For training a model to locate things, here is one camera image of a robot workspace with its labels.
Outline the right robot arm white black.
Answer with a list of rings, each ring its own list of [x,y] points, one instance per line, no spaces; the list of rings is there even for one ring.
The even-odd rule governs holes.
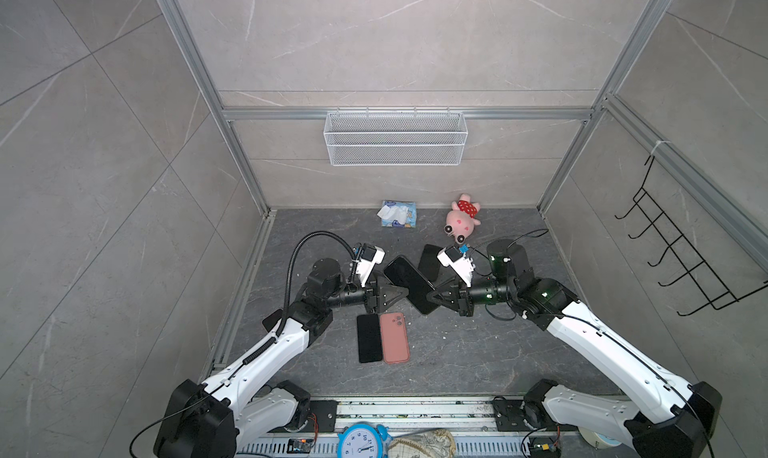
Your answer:
[[[462,248],[437,254],[455,278],[428,293],[428,301],[471,316],[478,305],[506,304],[577,351],[624,394],[609,399],[543,379],[524,396],[521,413],[534,430],[569,425],[632,448],[641,457],[698,457],[711,450],[721,394],[710,384],[695,384],[667,370],[603,323],[560,282],[538,277],[525,249],[509,239],[492,242],[486,252],[487,276]]]

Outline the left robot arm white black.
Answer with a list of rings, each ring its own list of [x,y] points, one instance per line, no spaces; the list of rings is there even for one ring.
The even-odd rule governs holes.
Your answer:
[[[291,359],[306,351],[333,321],[333,311],[362,305],[378,316],[408,296],[369,261],[345,276],[333,259],[317,261],[296,298],[280,310],[268,334],[232,364],[202,383],[186,380],[154,422],[156,457],[233,457],[239,448],[281,427],[299,429],[309,418],[311,396],[283,381],[258,393]]]

